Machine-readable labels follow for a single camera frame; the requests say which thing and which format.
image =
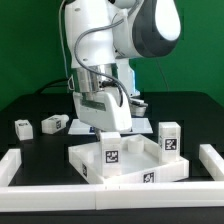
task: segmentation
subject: white cube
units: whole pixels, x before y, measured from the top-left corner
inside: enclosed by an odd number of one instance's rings
[[[121,136],[118,132],[100,133],[102,150],[102,176],[121,174]]]
[[[176,122],[159,123],[159,162],[176,162],[180,158],[181,127]]]
[[[33,139],[33,128],[28,120],[15,121],[15,130],[20,141]]]
[[[66,127],[69,120],[67,115],[54,115],[41,121],[42,133],[54,134]]]

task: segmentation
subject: black table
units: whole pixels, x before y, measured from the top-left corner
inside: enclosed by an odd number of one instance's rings
[[[212,144],[224,153],[224,108],[198,92],[144,93],[148,117],[158,141],[158,122],[176,121],[181,126],[181,155],[190,161],[190,177],[184,181],[211,180],[198,159],[199,145]],[[54,134],[41,133],[41,120],[67,114],[67,128]],[[19,97],[0,112],[0,159],[9,148],[20,148],[22,165],[10,186],[87,184],[68,162],[68,147],[96,141],[95,136],[71,136],[68,130],[77,118],[71,94],[33,94]],[[20,142],[14,121],[28,119],[34,139]],[[224,208],[163,208],[105,211],[1,213],[2,223],[221,223]]]

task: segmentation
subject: green backdrop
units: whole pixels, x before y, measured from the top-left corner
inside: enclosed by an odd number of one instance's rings
[[[62,0],[0,1],[0,109],[65,77],[58,32]],[[159,59],[170,91],[201,91],[224,105],[224,1],[176,0],[182,34]],[[166,91],[155,59],[135,59],[140,91]]]

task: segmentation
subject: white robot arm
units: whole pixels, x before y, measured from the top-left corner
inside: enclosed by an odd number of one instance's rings
[[[128,59],[173,50],[180,34],[174,1],[68,0],[65,26],[78,118],[104,131],[130,130],[129,105],[146,105],[130,98],[138,92]],[[125,77],[131,77],[126,86]]]

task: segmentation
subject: cable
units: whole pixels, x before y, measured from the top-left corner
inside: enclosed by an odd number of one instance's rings
[[[65,4],[66,0],[63,0],[61,3],[61,6],[58,11],[58,23],[59,23],[59,35],[60,35],[60,41],[61,41],[61,49],[62,49],[62,54],[63,54],[63,60],[64,60],[64,67],[65,67],[65,75],[66,78],[68,79],[68,67],[67,67],[67,59],[65,55],[65,47],[63,43],[63,35],[62,35],[62,23],[61,23],[61,14],[62,14],[62,8]]]
[[[51,88],[51,87],[59,87],[59,86],[52,86],[53,84],[57,84],[57,83],[61,83],[61,82],[67,82],[68,79],[57,79],[55,81],[49,82],[46,85],[44,85],[43,87],[41,87],[40,89],[38,89],[35,94],[41,94],[46,88]]]
[[[134,6],[131,8],[131,10],[129,11],[128,13],[128,17],[136,10],[136,8],[138,7],[139,5],[139,0],[136,0]],[[129,95],[128,95],[128,92],[125,88],[125,86],[123,85],[122,82],[120,82],[117,78],[113,77],[113,76],[110,76],[110,75],[107,75],[107,74],[104,74],[104,73],[101,73],[101,72],[98,72],[98,71],[95,71],[91,68],[89,68],[88,66],[86,66],[84,63],[82,63],[81,59],[79,58],[79,55],[78,55],[78,47],[79,47],[79,43],[81,42],[81,40],[88,34],[90,33],[94,33],[94,32],[98,32],[98,31],[103,31],[103,30],[107,30],[107,29],[111,29],[113,27],[116,27],[118,25],[120,25],[122,22],[124,21],[124,19],[121,19],[119,20],[118,22],[114,23],[114,24],[111,24],[111,25],[108,25],[108,26],[104,26],[104,27],[99,27],[99,28],[93,28],[93,29],[90,29],[90,30],[87,30],[85,31],[84,33],[82,33],[76,43],[75,43],[75,47],[74,47],[74,55],[75,55],[75,58],[77,60],[77,62],[83,67],[85,68],[86,70],[88,70],[89,72],[91,72],[92,74],[95,74],[95,75],[100,75],[100,76],[104,76],[108,79],[112,79],[117,85],[121,86],[121,88],[123,89],[123,91],[125,92],[126,96],[127,96],[127,99],[128,99],[128,102],[129,103],[132,103],[132,100],[130,99]]]
[[[158,58],[156,58],[156,64],[157,64],[157,67],[158,67],[158,69],[159,69],[159,71],[160,71],[160,74],[161,74],[162,77],[163,77],[163,81],[164,81],[164,83],[165,83],[165,85],[166,85],[166,90],[167,90],[167,92],[169,92],[169,91],[170,91],[170,88],[169,88],[168,82],[167,82],[167,80],[166,80],[166,76],[165,76],[165,74],[164,74],[164,72],[163,72],[163,70],[162,70],[162,68],[161,68],[160,63],[159,63],[159,59],[158,59]]]

